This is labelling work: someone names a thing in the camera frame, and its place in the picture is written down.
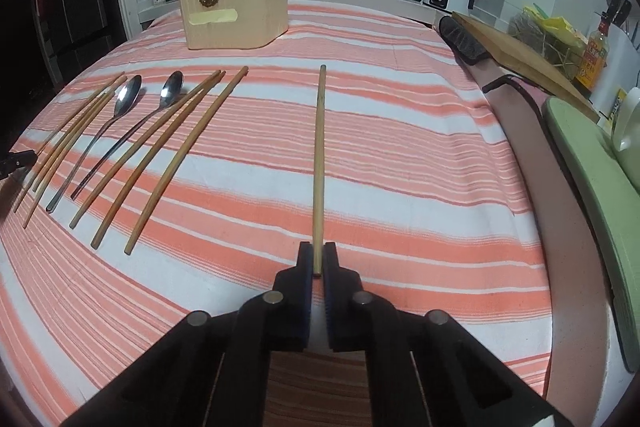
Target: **wooden chopstick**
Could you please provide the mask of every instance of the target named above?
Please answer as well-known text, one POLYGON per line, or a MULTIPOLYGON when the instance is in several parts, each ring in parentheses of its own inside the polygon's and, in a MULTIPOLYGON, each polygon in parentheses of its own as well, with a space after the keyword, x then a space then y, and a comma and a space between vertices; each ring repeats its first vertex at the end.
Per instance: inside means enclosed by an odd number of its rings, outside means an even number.
POLYGON ((151 193, 149 200, 146 202, 145 208, 138 218, 138 222, 136 223, 135 227, 133 227, 131 236, 129 237, 129 242, 124 248, 126 254, 131 254, 131 251, 136 245, 138 238, 142 233, 142 230, 145 228, 146 222, 149 220, 149 217, 151 217, 151 213, 154 211, 156 204, 158 204, 158 201, 162 197, 164 190, 173 179, 174 174, 177 172, 180 164, 182 163, 182 160, 184 160, 184 157, 187 156, 187 153, 190 151, 191 147, 198 139, 198 136, 200 136, 202 131, 205 130, 205 128, 211 121, 211 118, 213 118, 213 115, 215 115, 215 113, 219 110, 220 106, 223 104, 223 102, 225 102, 226 98, 231 94, 231 92, 238 85, 240 80, 242 80, 242 78, 248 73, 248 71, 249 68, 247 68, 246 66, 238 71, 238 74, 236 74, 231 82, 227 84, 225 89, 222 90, 220 95, 207 109, 207 112, 202 116, 202 118, 200 118, 200 121, 196 124, 196 127, 194 127, 193 130, 189 133, 189 136, 184 141, 178 152, 175 153, 174 158, 171 160, 171 163, 169 163, 169 166, 164 171, 164 174, 160 178, 158 185, 156 185, 156 188, 151 193))
MULTIPOLYGON (((68 117, 63 123, 61 123, 56 130, 51 131, 51 134, 49 134, 49 136, 46 137, 46 139, 44 140, 44 142, 42 142, 42 145, 40 146, 40 148, 37 150, 36 154, 39 156, 40 153, 42 151, 44 151, 45 146, 47 145, 47 143, 49 143, 49 141, 51 141, 53 139, 53 137, 58 134, 62 128, 68 124, 70 121, 72 121, 76 116, 78 116, 78 114, 80 114, 80 111, 82 111, 87 105, 89 105, 89 103, 94 102, 95 99, 100 95, 101 92, 103 92, 105 89, 107 89, 108 87, 111 86, 111 84, 113 84, 114 82, 116 82, 122 75, 124 74, 124 71, 121 71, 120 73, 118 73, 116 76, 114 76, 111 80, 108 80, 107 82, 105 82, 104 84, 102 84, 101 87, 99 87, 98 89, 96 89, 94 92, 92 92, 89 97, 87 97, 86 100, 84 100, 84 102, 82 102, 79 107, 76 109, 76 111, 70 116, 68 117)), ((56 145, 54 147, 57 147, 60 142, 62 141, 62 138, 59 140, 58 143, 56 143, 56 145)))
POLYGON ((56 170, 58 170, 58 167, 60 167, 60 164, 65 159, 66 154, 71 150, 71 147, 74 146, 78 138, 82 136, 82 132, 87 128, 87 126, 89 126, 89 124, 94 120, 94 118, 98 116, 98 113, 100 113, 100 111, 104 109, 104 106, 107 105, 107 103, 111 100, 112 96, 113 96, 113 93, 111 93, 111 96, 106 94, 100 97, 100 102, 97 103, 97 105, 95 105, 91 113, 82 117, 82 121, 76 127, 76 130, 74 131, 71 139, 66 143, 64 149, 62 150, 60 155, 56 158, 55 162, 49 169, 49 172, 47 173, 44 180, 40 184, 38 193, 35 195, 33 204, 31 205, 31 208, 27 213, 27 217, 25 218, 24 223, 22 224, 22 227, 24 229, 27 228, 27 225, 29 224, 29 220, 31 219, 31 216, 33 216, 33 213, 36 207, 38 206, 38 203, 40 202, 40 199, 42 198, 42 195, 44 194, 44 191, 46 190, 47 185, 49 185, 49 182, 51 181, 53 175, 56 173, 56 170))
MULTIPOLYGON (((113 218, 115 217, 116 213, 118 212, 118 210, 120 209, 120 207, 124 203, 124 200, 129 195, 129 192, 133 188, 133 185, 136 184, 136 181, 138 181, 138 178, 140 178, 140 176, 142 175, 142 172, 145 170, 146 166, 148 166, 149 163, 151 163, 151 160, 156 156, 158 151, 160 149, 162 149, 162 147, 167 142, 167 140, 169 140, 173 136, 173 134, 176 131, 176 129, 178 129, 178 127, 181 126, 182 122, 184 122, 184 120, 186 120, 186 118, 191 114, 191 112, 196 108, 196 106, 202 101, 202 99, 205 97, 205 95, 214 86, 218 85, 220 80, 222 80, 222 78, 225 76, 225 73, 226 73, 225 71, 222 71, 222 73, 221 73, 220 70, 218 70, 215 74, 207 77, 207 79, 202 84, 200 84, 198 87, 196 87, 195 89, 193 89, 191 91, 191 93, 194 93, 194 92, 197 92, 198 90, 200 90, 200 92, 197 93, 196 97, 194 97, 194 99, 191 101, 191 103, 182 110, 182 112, 178 115, 178 117, 174 121, 172 121, 172 123, 169 125, 169 127, 158 138, 156 143, 154 143, 152 145, 151 149, 148 150, 148 152, 146 153, 145 157, 142 158, 142 161, 139 163, 138 167, 136 167, 136 169, 130 175, 129 179, 124 184, 124 187, 120 189, 120 192, 118 193, 118 195, 115 198, 115 200, 113 201, 113 203, 111 203, 111 206, 110 206, 106 216, 104 216, 104 219, 102 220, 102 222, 100 224, 100 227, 98 228, 97 232, 94 235, 93 240, 91 241, 91 246, 92 247, 97 249, 100 246, 102 238, 104 238, 104 234, 107 232, 107 229, 109 228, 109 226, 111 224, 111 221, 113 221, 113 218)), ((140 142, 140 145, 142 145, 145 141, 146 141, 146 138, 145 138, 144 135, 140 138, 140 140, 138 140, 138 142, 140 142)), ((133 154, 130 151, 132 149, 134 149, 136 147, 136 145, 138 145, 138 142, 136 142, 127 151, 127 153, 126 153, 127 156, 133 154)), ((124 162, 126 162, 127 158, 125 158, 124 156, 123 156, 123 158, 124 158, 124 161, 122 161, 122 159, 121 159, 118 163, 116 163, 116 165, 113 168, 111 168, 111 170, 108 172, 107 176, 105 176, 102 179, 102 181, 100 182, 100 184, 98 184, 98 186, 95 187, 94 191, 91 193, 91 196, 89 196, 89 200, 85 201, 84 204, 82 205, 82 207, 80 208, 80 210, 78 210, 78 213, 76 213, 76 215, 74 216, 74 219, 69 224, 69 226, 72 229, 76 227, 76 224, 78 223, 78 220, 80 219, 80 217, 82 217, 82 214, 84 214, 84 211, 89 207, 89 205, 91 205, 92 201, 94 201, 95 198, 97 198, 98 194, 100 193, 100 190, 102 190, 102 188, 104 188, 104 186, 106 185, 108 180, 111 179, 110 178, 110 174, 112 174, 111 171, 114 171, 114 169, 116 167, 120 168, 119 167, 119 163, 122 162, 124 164, 124 162)))
MULTIPOLYGON (((104 93, 104 95, 106 97, 108 97, 108 98, 111 98, 113 96, 113 93, 115 93, 116 89, 118 89, 126 81, 127 81, 127 75, 123 74, 122 76, 118 77, 116 83, 113 84, 110 87, 110 89, 107 92, 104 93)), ((89 107, 87 107, 87 110, 83 114, 88 114, 90 111, 92 111, 97 106, 98 103, 100 103, 100 102, 98 101, 98 99, 96 99, 94 103, 92 103, 91 105, 89 105, 89 107)), ((38 172, 34 172, 34 176, 35 176, 35 179, 33 179, 34 183, 31 182, 31 183, 33 183, 33 187, 31 188, 31 190, 33 192, 38 190, 38 186, 40 185, 40 182, 44 179, 44 176, 46 176, 46 174, 49 171, 51 165, 53 165, 53 162, 58 157, 60 152, 63 150, 64 146, 71 139, 71 136, 76 131, 76 127, 78 126, 78 124, 79 124, 79 120, 76 120, 75 124, 73 126, 71 126, 66 131, 65 135, 56 144, 56 147, 52 151, 49 152, 49 155, 47 156, 46 161, 42 164, 42 166, 38 170, 38 172)))
POLYGON ((84 213, 89 209, 91 204, 95 201, 95 199, 100 195, 102 190, 107 186, 107 183, 117 174, 120 168, 127 162, 129 159, 136 153, 138 150, 146 143, 146 141, 151 138, 158 129, 160 129, 185 103, 189 102, 194 95, 196 95, 200 90, 204 89, 207 86, 207 83, 215 81, 216 77, 220 75, 220 70, 215 71, 210 74, 207 78, 205 78, 201 83, 199 83, 196 87, 190 90, 184 97, 182 97, 178 102, 174 103, 156 122, 140 137, 138 140, 124 153, 121 158, 116 162, 116 164, 109 169, 107 174, 98 182, 97 186, 92 190, 89 197, 86 198, 84 203, 80 209, 76 212, 76 215, 69 223, 69 227, 74 229, 80 221, 80 218, 84 216, 84 213))
POLYGON ((18 207, 20 207, 22 200, 27 195, 27 192, 29 192, 29 189, 31 188, 31 185, 33 185, 33 182, 36 180, 38 181, 37 185, 35 185, 34 187, 34 190, 38 187, 38 185, 40 185, 40 182, 42 181, 42 177, 39 174, 42 174, 42 176, 44 176, 44 174, 46 174, 47 171, 49 171, 49 168, 51 167, 55 159, 60 155, 64 146, 69 142, 69 140, 71 140, 71 137, 73 136, 73 133, 78 128, 78 125, 80 125, 84 121, 85 117, 91 114, 91 111, 94 110, 96 105, 100 103, 104 97, 105 97, 104 93, 98 96, 98 98, 94 100, 94 102, 91 103, 86 108, 86 111, 82 113, 80 117, 78 117, 78 119, 73 123, 73 125, 66 131, 66 133, 59 140, 59 142, 56 143, 56 145, 53 147, 53 149, 49 151, 49 154, 47 155, 47 157, 41 163, 33 166, 31 179, 22 188, 22 191, 15 202, 14 212, 18 211, 18 207))
POLYGON ((314 276, 322 275, 322 245, 324 235, 324 90, 326 66, 320 66, 318 102, 316 103, 316 140, 314 144, 314 213, 313 235, 314 276))

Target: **cardboard box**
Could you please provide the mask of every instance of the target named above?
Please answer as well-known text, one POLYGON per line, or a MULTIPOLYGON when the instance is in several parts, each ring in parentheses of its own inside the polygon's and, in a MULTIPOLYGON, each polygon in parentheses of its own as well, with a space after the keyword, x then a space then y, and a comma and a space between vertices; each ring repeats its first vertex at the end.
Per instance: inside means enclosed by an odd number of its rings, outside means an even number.
POLYGON ((289 28, 287 0, 180 0, 190 50, 260 48, 289 28))

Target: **bottle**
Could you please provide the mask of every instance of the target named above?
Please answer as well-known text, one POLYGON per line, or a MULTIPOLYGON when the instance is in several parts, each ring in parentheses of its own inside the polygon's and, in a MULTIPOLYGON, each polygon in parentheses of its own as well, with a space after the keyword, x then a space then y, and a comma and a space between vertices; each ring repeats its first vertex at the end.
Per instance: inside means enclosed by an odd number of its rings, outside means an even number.
POLYGON ((606 13, 602 14, 598 29, 589 35, 587 48, 582 55, 578 73, 574 78, 574 86, 585 97, 589 98, 602 73, 609 54, 609 26, 611 20, 606 13))

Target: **screw head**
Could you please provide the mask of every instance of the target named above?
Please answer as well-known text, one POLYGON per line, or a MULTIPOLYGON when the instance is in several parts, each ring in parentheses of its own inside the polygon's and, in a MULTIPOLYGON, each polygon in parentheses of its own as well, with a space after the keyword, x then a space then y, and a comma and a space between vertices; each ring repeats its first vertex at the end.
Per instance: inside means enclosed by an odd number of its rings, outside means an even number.
POLYGON ((278 304, 284 299, 284 295, 277 290, 269 290, 262 294, 262 300, 267 304, 278 304))
POLYGON ((373 295, 366 291, 359 291, 351 296, 353 302, 360 304, 361 306, 369 304, 373 300, 373 295))
POLYGON ((446 324, 449 321, 449 315, 447 315, 446 312, 442 310, 431 310, 429 313, 427 313, 427 317, 429 317, 429 320, 432 323, 439 326, 446 324))
POLYGON ((187 322, 194 327, 202 326, 207 322, 209 315, 207 312, 196 311, 187 315, 187 322))

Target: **bottle label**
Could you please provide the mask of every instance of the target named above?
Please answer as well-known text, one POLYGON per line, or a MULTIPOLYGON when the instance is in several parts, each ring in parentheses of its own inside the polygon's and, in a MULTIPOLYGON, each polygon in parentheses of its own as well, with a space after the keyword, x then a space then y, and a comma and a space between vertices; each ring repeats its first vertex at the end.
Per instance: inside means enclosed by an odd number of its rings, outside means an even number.
POLYGON ((606 58, 606 49, 597 42, 590 40, 589 44, 587 44, 587 49, 584 51, 584 55, 582 56, 580 69, 578 70, 578 74, 575 75, 575 79, 587 89, 593 89, 593 86, 595 86, 596 80, 604 67, 606 58))

